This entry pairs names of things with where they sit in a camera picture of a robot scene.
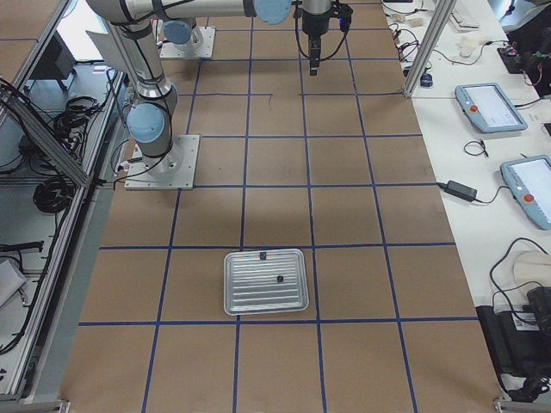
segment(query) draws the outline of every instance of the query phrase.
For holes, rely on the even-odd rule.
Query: metal base plate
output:
[[[128,178],[124,184],[126,189],[193,189],[195,179],[195,166],[197,165],[197,153],[199,152],[199,135],[182,135],[174,139],[183,154],[182,166],[174,173],[166,173],[161,176],[152,176],[146,172],[135,178]],[[136,145],[133,157],[141,157],[141,150]],[[142,162],[132,163],[129,175],[139,174],[145,170]]]
[[[164,43],[161,49],[162,60],[210,59],[213,57],[214,35],[216,28],[199,28],[203,35],[203,44],[193,50],[193,53],[184,52],[173,43]]]
[[[231,316],[308,307],[300,250],[233,252],[224,260],[224,309]]]

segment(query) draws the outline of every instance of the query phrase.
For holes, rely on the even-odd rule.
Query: touchscreen display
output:
[[[521,122],[507,101],[493,86],[465,88],[472,103],[479,109],[482,119],[489,127],[516,126]]]
[[[517,163],[511,168],[521,179],[526,190],[534,195],[534,200],[549,221],[551,219],[551,165],[545,159],[536,159]]]

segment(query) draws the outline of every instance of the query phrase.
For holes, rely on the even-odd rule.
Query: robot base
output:
[[[182,165],[176,172],[162,175],[152,175],[146,172],[135,178],[128,178],[124,184],[129,190],[159,190],[159,189],[193,189],[195,166],[199,152],[199,135],[182,135],[174,139],[174,145],[183,154]],[[141,150],[136,145],[133,157],[141,157]],[[142,162],[132,163],[129,175],[139,174],[145,170]]]
[[[214,35],[216,28],[199,27],[203,36],[203,44],[192,51],[183,51],[174,46],[174,43],[164,43],[161,50],[162,60],[210,59],[213,57]]]

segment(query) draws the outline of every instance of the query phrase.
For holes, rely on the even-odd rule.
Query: power adapter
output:
[[[430,73],[423,73],[419,79],[419,84],[422,88],[430,88],[433,85],[432,75]]]
[[[456,196],[467,202],[473,202],[476,200],[476,189],[462,185],[456,181],[448,181],[448,183],[438,183],[438,187],[442,189],[446,194]]]

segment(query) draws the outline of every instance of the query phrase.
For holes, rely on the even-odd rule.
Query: robot end effector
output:
[[[302,10],[297,8],[295,11],[295,19],[299,18],[297,13],[300,12],[302,14],[302,31],[308,35],[308,54],[306,55],[302,51],[300,43],[299,49],[300,53],[310,61],[310,76],[316,76],[319,63],[337,54],[338,49],[346,39],[352,23],[353,10],[348,4],[340,3],[339,0],[334,2],[332,0],[303,0]],[[335,52],[326,58],[321,58],[321,36],[329,30],[329,20],[331,18],[339,20],[339,27],[344,35]]]

